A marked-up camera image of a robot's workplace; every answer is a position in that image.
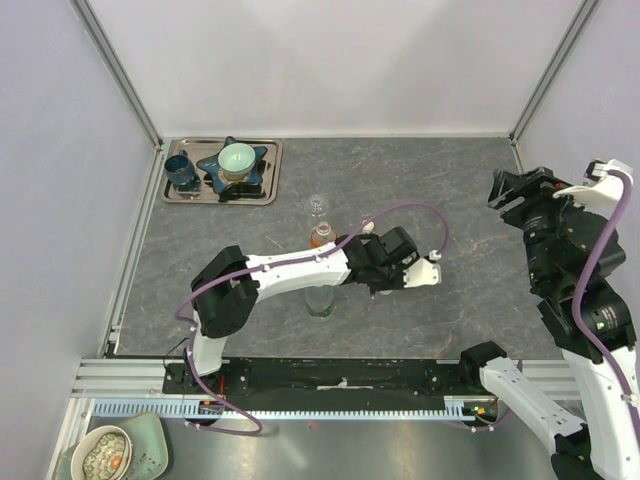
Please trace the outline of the clear green-label water bottle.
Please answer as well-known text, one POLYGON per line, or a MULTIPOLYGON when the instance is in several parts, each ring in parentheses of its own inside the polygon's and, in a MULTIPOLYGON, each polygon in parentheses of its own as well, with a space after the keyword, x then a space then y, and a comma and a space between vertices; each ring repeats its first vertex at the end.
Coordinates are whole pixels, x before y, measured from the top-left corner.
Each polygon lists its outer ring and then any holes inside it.
POLYGON ((334 290, 331 286, 316 286, 304 291, 307 312, 314 317, 328 317, 334 309, 334 290))

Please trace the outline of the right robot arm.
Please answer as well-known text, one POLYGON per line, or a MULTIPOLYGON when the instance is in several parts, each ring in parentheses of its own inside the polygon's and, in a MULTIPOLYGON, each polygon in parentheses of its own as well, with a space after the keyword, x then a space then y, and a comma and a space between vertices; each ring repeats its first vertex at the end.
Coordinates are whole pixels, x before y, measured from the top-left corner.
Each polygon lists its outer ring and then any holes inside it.
POLYGON ((528 380, 494 342, 465 350, 458 381, 496 396, 546 447, 560 479, 639 475, 637 337, 631 311, 608 283, 625 261, 616 231, 632 194, 629 169, 595 160, 586 183, 547 168, 498 170, 488 197, 523 234, 530 290, 569 365, 584 414, 574 416, 528 380))

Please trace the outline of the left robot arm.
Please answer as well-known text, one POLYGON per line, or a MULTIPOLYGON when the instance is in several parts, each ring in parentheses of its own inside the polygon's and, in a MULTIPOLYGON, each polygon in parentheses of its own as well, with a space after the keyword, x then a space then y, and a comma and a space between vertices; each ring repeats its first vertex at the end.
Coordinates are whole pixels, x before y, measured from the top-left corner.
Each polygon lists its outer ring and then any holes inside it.
POLYGON ((384 235, 343 235, 314 249, 275 256, 245 255, 224 248, 191 281, 196 321, 185 382, 208 393, 219 382, 229 336, 242 329, 260 302, 290 291, 363 284, 372 294, 410 286, 421 261, 415 242, 402 227, 384 235))

